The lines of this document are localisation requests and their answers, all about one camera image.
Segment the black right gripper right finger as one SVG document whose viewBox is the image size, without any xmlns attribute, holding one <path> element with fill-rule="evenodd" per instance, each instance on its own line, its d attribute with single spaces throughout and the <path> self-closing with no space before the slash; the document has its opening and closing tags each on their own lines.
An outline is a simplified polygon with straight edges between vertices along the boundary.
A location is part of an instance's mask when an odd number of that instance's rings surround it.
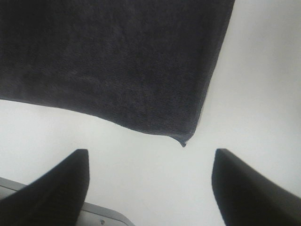
<svg viewBox="0 0 301 226">
<path fill-rule="evenodd" d="M 217 149 L 212 189 L 227 226 L 299 226 L 301 199 L 227 149 Z"/>
</svg>

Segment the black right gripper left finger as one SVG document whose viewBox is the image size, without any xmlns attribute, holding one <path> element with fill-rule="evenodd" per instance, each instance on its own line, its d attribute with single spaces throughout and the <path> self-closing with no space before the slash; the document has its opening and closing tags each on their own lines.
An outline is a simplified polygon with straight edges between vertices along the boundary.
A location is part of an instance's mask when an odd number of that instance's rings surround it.
<svg viewBox="0 0 301 226">
<path fill-rule="evenodd" d="M 90 182 L 89 156 L 78 149 L 42 177 L 0 201 L 2 226 L 74 226 Z"/>
</svg>

